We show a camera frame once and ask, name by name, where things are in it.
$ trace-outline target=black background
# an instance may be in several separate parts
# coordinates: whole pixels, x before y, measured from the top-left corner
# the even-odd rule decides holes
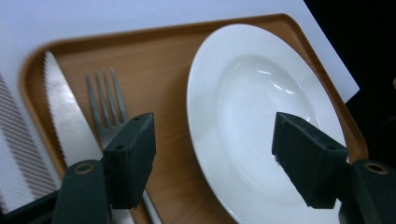
[[[385,1],[305,3],[360,87],[346,107],[370,159],[396,168],[396,8]]]

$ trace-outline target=silver cutlery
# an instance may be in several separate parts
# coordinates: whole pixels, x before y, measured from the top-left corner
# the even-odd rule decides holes
[[[96,142],[54,55],[46,51],[44,80],[49,111],[67,167],[79,161],[100,160],[102,149]],[[129,210],[112,210],[117,224],[134,224]]]
[[[104,94],[104,89],[102,88],[102,84],[99,78],[98,72],[94,72],[94,78],[96,81],[97,86],[97,93],[99,96],[99,105],[96,102],[95,94],[93,91],[91,78],[89,74],[86,74],[87,79],[87,88],[88,94],[90,98],[90,106],[91,112],[94,120],[94,124],[96,127],[96,131],[98,133],[100,142],[102,147],[105,148],[113,137],[117,134],[117,132],[128,122],[129,115],[128,111],[125,107],[125,103],[122,97],[122,93],[120,91],[119,82],[117,80],[116,73],[113,68],[110,68],[110,76],[112,78],[113,83],[113,91],[115,97],[111,93],[111,87],[107,78],[107,72],[104,69],[102,72],[103,80],[105,83],[105,92],[106,97]],[[104,122],[101,119],[101,112],[103,112]],[[143,202],[148,210],[149,218],[151,223],[154,224],[161,224],[163,223],[161,217],[157,211],[157,208],[154,205],[154,202],[151,200],[149,193],[145,189],[142,195]]]

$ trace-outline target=white table surface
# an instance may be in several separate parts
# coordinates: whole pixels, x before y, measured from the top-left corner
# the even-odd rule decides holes
[[[299,23],[347,102],[359,87],[303,0],[0,1],[0,75],[4,82],[2,88],[8,94],[7,99],[2,98],[1,106],[12,101],[19,109],[30,135],[28,139],[33,142],[52,181],[51,187],[43,190],[57,189],[61,181],[24,107],[18,87],[21,67],[35,49],[59,39],[276,13],[289,14]],[[10,142],[7,136],[7,127],[13,125],[12,122],[2,119],[0,124],[0,204],[5,212],[37,198],[15,158],[18,144]]]

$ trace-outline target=white plate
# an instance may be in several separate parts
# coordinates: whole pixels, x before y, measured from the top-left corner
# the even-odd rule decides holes
[[[233,24],[195,55],[187,89],[191,139],[221,204],[240,223],[339,223],[307,207],[271,153],[275,115],[308,120],[341,144],[332,103],[301,56],[277,36]]]

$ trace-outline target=fork tines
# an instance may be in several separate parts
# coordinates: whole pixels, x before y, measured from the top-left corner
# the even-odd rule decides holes
[[[102,78],[100,78],[98,71],[94,71],[95,87],[92,86],[90,75],[86,73],[91,112],[100,138],[104,137],[104,135],[109,135],[109,133],[105,133],[106,130],[120,129],[122,125],[128,121],[128,112],[121,95],[116,73],[111,67],[109,71],[110,75],[107,73],[106,69],[103,69]],[[108,80],[108,76],[111,76],[112,85]],[[108,142],[105,141],[102,145],[105,147],[107,143]]]

